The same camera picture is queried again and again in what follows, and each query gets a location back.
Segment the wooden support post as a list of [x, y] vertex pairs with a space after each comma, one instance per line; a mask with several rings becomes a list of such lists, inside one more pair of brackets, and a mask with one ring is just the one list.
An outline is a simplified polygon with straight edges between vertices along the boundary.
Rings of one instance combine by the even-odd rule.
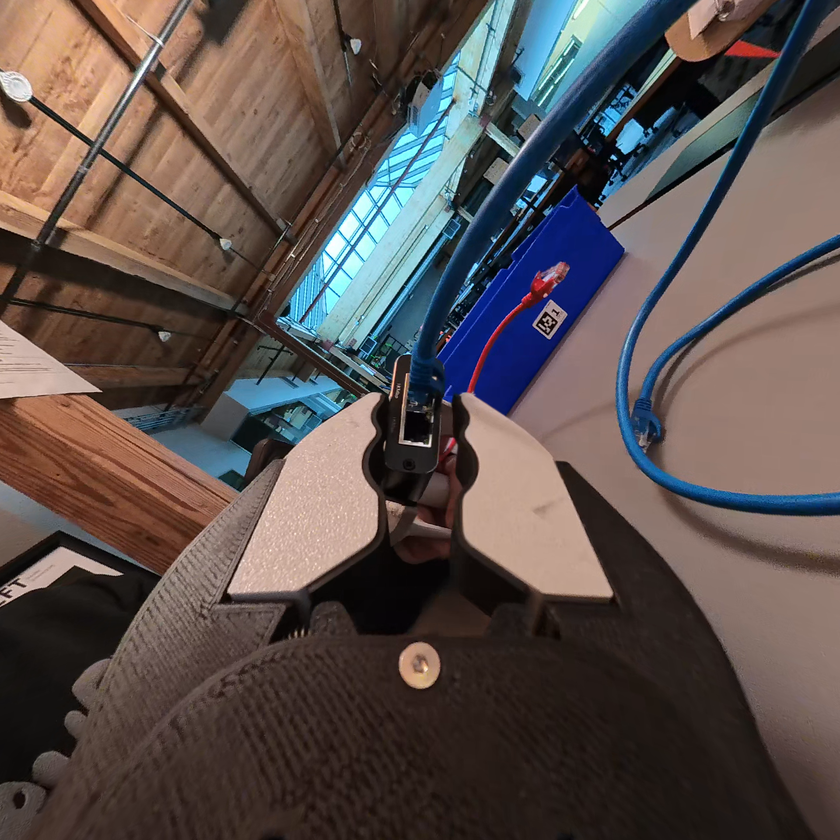
[[2, 401], [1, 479], [165, 572], [237, 492], [86, 395]]

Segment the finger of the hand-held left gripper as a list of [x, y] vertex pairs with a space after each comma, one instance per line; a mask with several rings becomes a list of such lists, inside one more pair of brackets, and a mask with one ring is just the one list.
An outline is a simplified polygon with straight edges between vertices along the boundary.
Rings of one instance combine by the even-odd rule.
[[[419, 505], [423, 508], [446, 510], [449, 499], [449, 482], [445, 474], [434, 472], [426, 486]], [[388, 502], [388, 530], [390, 540], [409, 538], [449, 540], [451, 530], [418, 517], [418, 508], [406, 507], [397, 501]]]

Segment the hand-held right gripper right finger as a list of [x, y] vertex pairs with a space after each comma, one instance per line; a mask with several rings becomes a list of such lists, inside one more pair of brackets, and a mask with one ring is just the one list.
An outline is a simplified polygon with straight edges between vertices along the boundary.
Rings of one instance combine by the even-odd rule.
[[609, 603], [614, 592], [550, 452], [482, 402], [453, 403], [458, 586], [478, 606]]

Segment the wooden document stand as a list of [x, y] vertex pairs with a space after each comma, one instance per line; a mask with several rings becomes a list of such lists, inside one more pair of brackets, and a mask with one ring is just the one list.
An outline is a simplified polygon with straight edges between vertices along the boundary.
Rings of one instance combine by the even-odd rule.
[[732, 47], [775, 1], [696, 1], [666, 31], [681, 60], [700, 62]]

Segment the blue plastic bin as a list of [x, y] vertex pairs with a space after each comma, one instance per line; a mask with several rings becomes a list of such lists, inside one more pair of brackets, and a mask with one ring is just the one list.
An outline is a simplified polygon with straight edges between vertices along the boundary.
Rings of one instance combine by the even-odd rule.
[[494, 329], [529, 292], [538, 272], [563, 262], [565, 278], [504, 329], [476, 385], [476, 395], [509, 414], [624, 255], [624, 248], [574, 188], [513, 252], [439, 354], [444, 399], [466, 391]]

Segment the black network splitter box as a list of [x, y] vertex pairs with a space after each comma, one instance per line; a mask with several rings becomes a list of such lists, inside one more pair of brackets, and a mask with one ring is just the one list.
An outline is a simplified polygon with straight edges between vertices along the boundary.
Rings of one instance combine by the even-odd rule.
[[435, 472], [440, 455], [443, 399], [411, 390], [410, 354], [395, 360], [384, 438], [387, 500], [415, 506]]

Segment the person's left hand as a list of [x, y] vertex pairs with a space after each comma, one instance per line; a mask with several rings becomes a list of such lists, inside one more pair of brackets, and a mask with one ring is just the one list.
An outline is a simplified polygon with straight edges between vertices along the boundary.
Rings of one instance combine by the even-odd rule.
[[424, 564], [447, 560], [450, 547], [449, 539], [409, 537], [397, 543], [393, 549], [396, 555], [407, 564]]

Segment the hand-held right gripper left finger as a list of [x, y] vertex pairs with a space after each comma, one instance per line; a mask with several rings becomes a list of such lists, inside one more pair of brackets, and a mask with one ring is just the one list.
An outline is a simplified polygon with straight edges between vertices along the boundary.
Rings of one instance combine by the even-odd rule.
[[370, 462], [387, 405], [382, 393], [356, 400], [286, 457], [227, 586], [232, 602], [305, 602], [383, 545], [385, 500]]

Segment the white paper notice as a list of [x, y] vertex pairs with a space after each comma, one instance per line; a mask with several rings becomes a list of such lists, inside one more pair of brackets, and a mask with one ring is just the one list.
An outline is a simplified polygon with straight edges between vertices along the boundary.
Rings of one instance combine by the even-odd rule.
[[1, 399], [100, 393], [20, 333], [1, 323]]

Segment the person's black hoodie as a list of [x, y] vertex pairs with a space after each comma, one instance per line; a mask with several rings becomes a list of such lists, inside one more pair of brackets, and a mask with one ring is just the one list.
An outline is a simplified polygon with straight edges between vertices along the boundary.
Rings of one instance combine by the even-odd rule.
[[63, 533], [2, 566], [2, 838], [24, 837], [46, 803], [160, 578]]

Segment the ceiling-mounted grey unit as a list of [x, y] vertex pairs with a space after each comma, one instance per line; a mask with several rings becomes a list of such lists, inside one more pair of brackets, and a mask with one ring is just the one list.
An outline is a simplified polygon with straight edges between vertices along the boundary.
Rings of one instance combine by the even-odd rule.
[[440, 76], [434, 70], [418, 74], [408, 82], [403, 105], [406, 111], [406, 124], [415, 135], [423, 133], [434, 118], [441, 95]]

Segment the grey desk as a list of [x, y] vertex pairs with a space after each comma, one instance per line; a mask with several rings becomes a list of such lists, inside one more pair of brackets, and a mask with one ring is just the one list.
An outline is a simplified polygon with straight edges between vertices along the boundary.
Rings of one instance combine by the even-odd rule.
[[[631, 400], [674, 340], [743, 288], [838, 233], [838, 80], [767, 128], [647, 321]], [[670, 563], [714, 626], [763, 738], [815, 835], [838, 838], [838, 518], [772, 518], [673, 497], [616, 424], [627, 331], [725, 159], [615, 231], [625, 256], [513, 416], [572, 463]], [[838, 258], [732, 317], [659, 381], [651, 457], [706, 487], [838, 491]]]

